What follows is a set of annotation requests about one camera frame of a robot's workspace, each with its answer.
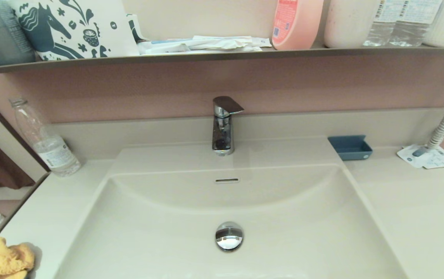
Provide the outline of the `chrome faucet lever handle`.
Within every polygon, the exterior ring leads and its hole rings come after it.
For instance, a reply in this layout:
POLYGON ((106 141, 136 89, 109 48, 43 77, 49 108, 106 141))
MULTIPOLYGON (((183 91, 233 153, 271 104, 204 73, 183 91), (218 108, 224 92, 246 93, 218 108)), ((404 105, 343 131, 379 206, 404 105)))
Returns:
POLYGON ((215 97, 212 102, 214 116, 217 118, 228 118, 244 111, 244 108, 229 96, 215 97))

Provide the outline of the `chrome faucet body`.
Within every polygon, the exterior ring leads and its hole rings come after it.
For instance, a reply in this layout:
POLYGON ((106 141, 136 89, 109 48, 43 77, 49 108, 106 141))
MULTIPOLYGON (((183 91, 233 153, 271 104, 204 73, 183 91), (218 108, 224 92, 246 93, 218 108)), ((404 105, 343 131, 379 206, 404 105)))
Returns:
POLYGON ((232 138, 232 117, 214 113, 212 131, 212 150, 220 157, 225 157, 234 152, 232 138))

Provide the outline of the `beige ceramic sink basin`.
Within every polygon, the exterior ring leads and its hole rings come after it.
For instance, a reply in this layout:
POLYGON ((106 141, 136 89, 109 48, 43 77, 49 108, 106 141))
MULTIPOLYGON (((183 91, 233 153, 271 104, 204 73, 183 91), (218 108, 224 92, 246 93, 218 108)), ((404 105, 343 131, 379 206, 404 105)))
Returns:
POLYGON ((54 279, 408 279, 324 137, 121 151, 54 279), (222 252, 220 224, 244 231, 222 252))

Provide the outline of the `white crumpled wrapper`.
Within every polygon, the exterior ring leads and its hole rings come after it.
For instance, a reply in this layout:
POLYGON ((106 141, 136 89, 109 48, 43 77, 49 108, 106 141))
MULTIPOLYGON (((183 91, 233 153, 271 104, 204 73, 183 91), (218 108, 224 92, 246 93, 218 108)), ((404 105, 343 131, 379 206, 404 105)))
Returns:
POLYGON ((259 52, 263 47, 252 46, 252 36, 194 36, 192 42, 187 43, 194 50, 220 50, 239 52, 259 52))

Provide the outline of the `chrome drain stopper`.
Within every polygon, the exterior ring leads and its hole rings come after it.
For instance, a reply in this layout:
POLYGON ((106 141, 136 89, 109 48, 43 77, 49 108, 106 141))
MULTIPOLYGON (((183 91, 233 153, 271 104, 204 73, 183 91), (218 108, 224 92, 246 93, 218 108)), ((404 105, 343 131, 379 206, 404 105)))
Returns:
POLYGON ((243 228, 233 221, 220 224, 215 231, 215 243, 222 252, 235 252, 242 246, 243 241, 243 228))

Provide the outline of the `white packet with blue stripe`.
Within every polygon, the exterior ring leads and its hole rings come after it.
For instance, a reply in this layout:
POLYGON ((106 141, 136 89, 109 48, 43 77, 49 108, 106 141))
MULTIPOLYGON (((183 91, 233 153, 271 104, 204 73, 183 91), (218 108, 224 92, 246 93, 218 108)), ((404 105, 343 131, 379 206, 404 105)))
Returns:
POLYGON ((140 55, 163 55, 166 53, 188 52, 191 49, 187 43, 192 39, 163 40, 163 41, 142 41, 137 43, 140 55))

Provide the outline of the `blue soap dish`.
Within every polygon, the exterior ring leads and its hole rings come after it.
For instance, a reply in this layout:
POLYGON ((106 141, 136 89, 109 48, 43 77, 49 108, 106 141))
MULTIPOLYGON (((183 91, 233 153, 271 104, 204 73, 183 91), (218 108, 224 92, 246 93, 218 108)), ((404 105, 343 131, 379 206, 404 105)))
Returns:
POLYGON ((365 138, 365 135, 330 136, 328 141, 341 160, 365 160, 373 153, 365 138))

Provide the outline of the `pink plastic bottle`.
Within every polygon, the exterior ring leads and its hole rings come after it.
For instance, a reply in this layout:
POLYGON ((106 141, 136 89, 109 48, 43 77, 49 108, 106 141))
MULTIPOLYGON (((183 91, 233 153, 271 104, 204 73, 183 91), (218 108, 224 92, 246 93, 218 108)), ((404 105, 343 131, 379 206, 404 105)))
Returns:
POLYGON ((319 31, 324 0, 277 0, 271 38, 276 50, 310 49, 319 31))

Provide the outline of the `small white printed box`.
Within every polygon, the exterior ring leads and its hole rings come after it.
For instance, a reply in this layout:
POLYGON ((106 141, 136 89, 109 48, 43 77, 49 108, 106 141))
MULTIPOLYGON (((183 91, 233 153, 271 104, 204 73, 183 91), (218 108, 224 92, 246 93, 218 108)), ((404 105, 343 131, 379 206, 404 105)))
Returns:
POLYGON ((133 34, 134 41, 136 43, 140 42, 150 42, 150 39, 148 39, 146 36, 143 35, 140 23, 138 21, 138 17, 135 14, 126 14, 126 19, 128 21, 128 24, 130 26, 130 30, 133 34))

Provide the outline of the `white bag with horse print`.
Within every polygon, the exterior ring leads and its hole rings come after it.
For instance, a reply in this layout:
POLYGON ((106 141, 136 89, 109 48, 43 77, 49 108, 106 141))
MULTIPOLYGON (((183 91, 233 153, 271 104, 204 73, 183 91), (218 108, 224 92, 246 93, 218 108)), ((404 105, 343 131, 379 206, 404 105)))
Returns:
POLYGON ((122 0, 9 0, 43 61, 137 55, 122 0))

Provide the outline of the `cream white jar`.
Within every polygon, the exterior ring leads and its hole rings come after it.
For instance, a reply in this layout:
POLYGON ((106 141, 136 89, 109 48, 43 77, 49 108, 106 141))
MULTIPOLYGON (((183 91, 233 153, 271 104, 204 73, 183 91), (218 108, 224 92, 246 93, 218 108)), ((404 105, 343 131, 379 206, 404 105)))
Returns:
POLYGON ((365 42, 381 0, 330 0, 324 45, 356 49, 365 42))

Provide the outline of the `capless clear plastic bottle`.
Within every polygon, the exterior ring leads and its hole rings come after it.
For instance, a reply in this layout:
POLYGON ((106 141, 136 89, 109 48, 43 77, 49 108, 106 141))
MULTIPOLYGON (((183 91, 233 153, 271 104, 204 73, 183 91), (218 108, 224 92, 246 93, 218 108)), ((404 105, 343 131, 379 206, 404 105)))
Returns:
POLYGON ((38 157, 59 177, 68 177, 81 168, 81 162, 53 125, 23 97, 9 99, 22 138, 38 157))

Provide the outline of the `clear plastic water bottle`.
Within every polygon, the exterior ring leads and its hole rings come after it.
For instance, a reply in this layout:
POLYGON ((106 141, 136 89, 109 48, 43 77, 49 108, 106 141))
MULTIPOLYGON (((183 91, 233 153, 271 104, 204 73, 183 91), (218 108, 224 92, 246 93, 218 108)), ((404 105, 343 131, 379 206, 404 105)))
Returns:
POLYGON ((444 0, 403 0, 388 43, 396 47, 420 46, 443 2, 444 0))
POLYGON ((399 17, 397 0, 380 0, 369 34, 363 46, 380 47, 387 44, 399 17))

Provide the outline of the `white printed paper leaflet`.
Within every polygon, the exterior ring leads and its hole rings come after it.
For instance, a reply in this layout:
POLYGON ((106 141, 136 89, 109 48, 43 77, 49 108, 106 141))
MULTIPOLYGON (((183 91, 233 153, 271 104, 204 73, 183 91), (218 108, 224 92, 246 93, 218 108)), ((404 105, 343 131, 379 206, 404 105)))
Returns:
POLYGON ((444 149, 427 148, 426 145, 410 145, 397 152, 404 162, 417 169, 444 168, 444 149))

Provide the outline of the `brown wall shelf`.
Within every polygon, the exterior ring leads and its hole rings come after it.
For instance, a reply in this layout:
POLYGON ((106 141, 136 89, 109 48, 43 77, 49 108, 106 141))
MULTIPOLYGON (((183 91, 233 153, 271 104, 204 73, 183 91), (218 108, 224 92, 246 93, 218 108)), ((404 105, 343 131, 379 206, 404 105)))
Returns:
POLYGON ((42 69, 78 68, 101 65, 147 64, 160 62, 204 62, 258 59, 290 59, 307 57, 333 57, 342 55, 444 55, 444 48, 419 46, 412 48, 383 47, 358 49, 329 49, 324 46, 308 50, 280 51, 275 49, 262 52, 229 52, 229 53, 189 53, 179 55, 138 55, 114 58, 91 58, 74 60, 55 60, 31 62, 18 65, 0 66, 0 74, 18 71, 42 69))

